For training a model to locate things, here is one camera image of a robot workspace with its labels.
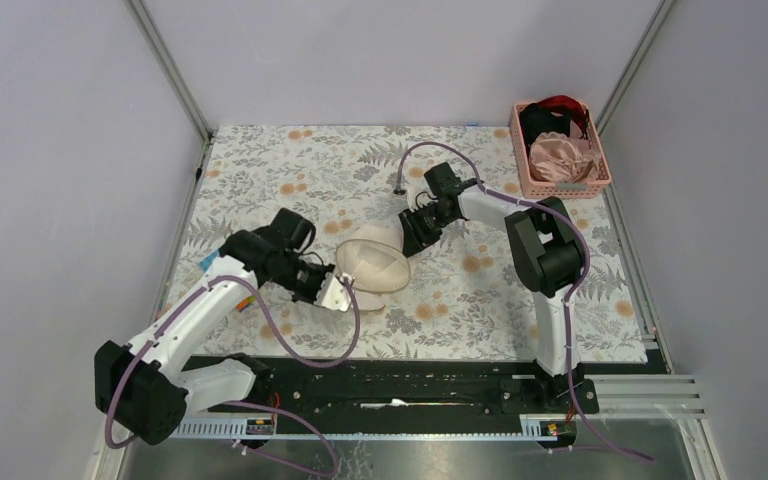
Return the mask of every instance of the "metal frame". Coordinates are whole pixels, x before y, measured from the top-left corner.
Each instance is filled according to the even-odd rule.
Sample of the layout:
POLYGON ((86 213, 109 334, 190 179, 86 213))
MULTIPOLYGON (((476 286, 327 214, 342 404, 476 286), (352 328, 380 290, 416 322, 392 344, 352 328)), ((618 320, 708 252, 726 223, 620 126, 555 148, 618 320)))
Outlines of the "metal frame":
MULTIPOLYGON (((141 30, 145 33, 146 40, 154 52, 158 63, 169 79, 170 85, 175 90, 176 95, 187 111, 193 126, 199 135, 205 141, 205 154, 201 163, 197 167, 197 172, 201 171, 211 152, 212 133, 207 121, 201 114, 198 105, 192 97, 189 89, 184 83, 180 72, 175 65, 172 56, 169 54, 159 32, 157 31, 151 16, 142 0, 126 0, 134 18, 141 30)), ((596 127, 602 132, 609 123, 611 117, 619 105, 625 91, 628 89, 631 81, 637 73, 641 62, 648 53, 651 45, 658 35, 661 27, 672 12, 677 0, 662 0, 656 9, 649 25, 647 26, 640 42, 634 53, 629 59, 628 64, 623 71, 611 97, 605 105, 605 108, 596 121, 596 127)), ((158 305, 162 303, 165 297, 168 283, 171 280, 175 261, 183 244, 186 234, 186 226, 192 213, 197 187, 199 185, 199 174, 196 173, 196 181, 193 182, 191 190, 187 194, 187 207, 183 212, 181 221, 176 232, 176 243, 172 256, 167 264, 164 275, 164 284, 158 295, 158 305)), ((632 300, 635 303, 636 311, 640 315, 640 327, 647 350, 657 349, 661 352, 670 372, 673 370, 673 362, 666 342, 660 336, 659 319, 651 300, 651 292, 643 276, 640 266, 640 259, 637 249, 631 238, 631 235, 625 228, 623 220, 622 206, 616 191, 608 187, 604 193, 605 204, 607 206, 612 225, 617 233, 618 240, 622 246, 622 260, 625 270, 629 277, 629 290, 632 300)), ((688 375, 593 375, 589 376, 594 381, 596 392, 599 398, 601 413, 591 415, 594 419, 663 419, 669 418, 679 426, 688 457, 694 474, 697 478, 706 479, 725 479, 725 473, 720 461, 719 455, 711 441, 710 426, 706 418, 706 413, 699 398, 696 383, 693 377, 688 375)), ((240 419, 251 417, 252 414, 199 414, 192 418, 185 419, 185 424, 179 429, 179 435, 184 436, 189 432, 198 432, 201 438, 227 438, 227 431, 221 428, 213 427, 214 430, 199 425, 207 424, 227 424, 233 427, 234 422, 240 419)), ((524 432, 530 432, 530 422, 540 420, 559 420, 557 415, 523 415, 524 432)), ((312 436, 301 435, 299 438, 308 438, 312 436)), ((481 439, 527 439, 527 435, 521 437, 496 437, 496 436, 443 436, 433 438, 414 438, 421 440, 452 440, 455 438, 466 440, 481 439)), ((340 436, 340 439, 351 440, 346 436, 340 436)), ((367 436, 358 436, 356 440, 370 440, 367 436)), ((87 469, 88 479, 115 479, 118 478, 119 471, 128 455, 127 451, 114 451, 104 445, 103 436, 96 440, 93 457, 87 469)))

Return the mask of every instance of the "plastic basket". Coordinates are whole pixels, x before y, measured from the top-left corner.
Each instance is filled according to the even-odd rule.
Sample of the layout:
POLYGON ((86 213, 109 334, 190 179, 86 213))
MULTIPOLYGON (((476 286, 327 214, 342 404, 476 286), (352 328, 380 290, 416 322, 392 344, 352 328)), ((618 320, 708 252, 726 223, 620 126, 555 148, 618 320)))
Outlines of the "plastic basket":
POLYGON ((587 128, 584 136, 590 141, 590 148, 598 149, 602 160, 599 162, 599 175, 596 180, 588 180, 581 183, 555 183, 535 180, 531 177, 528 166, 528 156, 525 148, 525 135, 519 125, 519 113, 528 105, 534 102, 520 102, 514 105, 511 113, 511 141, 514 143, 514 155, 516 156, 517 172, 519 172, 519 183, 522 186, 522 194, 527 198, 593 198, 599 195, 602 190, 611 184, 611 170, 608 168, 608 160, 605 158, 605 151, 602 150, 602 142, 599 141, 599 135, 593 126, 593 119, 590 117, 590 109, 586 104, 581 103, 587 113, 587 128))

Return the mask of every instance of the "pink satin fabric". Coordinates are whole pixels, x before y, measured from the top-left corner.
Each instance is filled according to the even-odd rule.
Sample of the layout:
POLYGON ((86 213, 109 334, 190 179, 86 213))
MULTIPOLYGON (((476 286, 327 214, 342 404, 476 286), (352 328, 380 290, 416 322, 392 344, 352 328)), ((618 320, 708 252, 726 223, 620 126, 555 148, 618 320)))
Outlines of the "pink satin fabric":
POLYGON ((541 133, 531 145, 531 176, 544 182, 578 183, 599 175, 598 151, 590 142, 559 133, 541 133))

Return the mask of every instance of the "leaf pattern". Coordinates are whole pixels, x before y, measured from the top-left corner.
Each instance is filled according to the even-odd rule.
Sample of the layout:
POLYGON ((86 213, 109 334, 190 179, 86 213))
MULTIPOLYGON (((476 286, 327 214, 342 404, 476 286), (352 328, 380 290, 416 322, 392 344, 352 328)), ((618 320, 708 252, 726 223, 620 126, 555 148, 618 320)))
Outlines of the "leaf pattern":
MULTIPOLYGON (((492 186, 518 191, 511 140, 484 127, 266 127, 226 125, 216 134, 178 258, 168 308, 200 277, 198 262, 239 229, 271 222, 281 207, 314 222, 311 247, 326 262, 360 225, 400 228, 404 196, 393 195, 404 151, 425 140, 468 154, 492 186)), ((471 170, 434 147, 408 157, 404 182, 423 187, 429 167, 448 161, 467 178, 471 170)), ((645 361, 629 298, 620 245, 601 198, 564 202, 585 235, 592 271, 576 301, 577 339, 585 361, 645 361)), ((478 222, 456 222, 439 242, 410 259, 411 284, 384 297, 387 307, 365 312, 353 356, 375 358, 531 360, 536 317, 531 294, 511 263, 504 233, 478 222)), ((261 289, 279 329, 300 354, 336 356, 351 340, 351 313, 293 303, 290 294, 261 289)), ((257 305, 232 312, 198 353, 285 355, 265 328, 257 305)))

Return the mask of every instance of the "white wall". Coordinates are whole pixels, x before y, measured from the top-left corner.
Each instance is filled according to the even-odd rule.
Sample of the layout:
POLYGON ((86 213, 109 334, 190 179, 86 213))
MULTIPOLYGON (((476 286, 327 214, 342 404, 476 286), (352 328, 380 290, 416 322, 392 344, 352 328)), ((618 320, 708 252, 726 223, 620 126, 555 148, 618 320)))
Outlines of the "white wall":
POLYGON ((200 141, 122 1, 0 1, 0 479, 83 474, 200 141))
POLYGON ((604 135, 729 478, 768 478, 768 2, 679 2, 604 135))
POLYGON ((560 92, 595 113, 658 0, 149 0, 219 124, 507 125, 560 92))

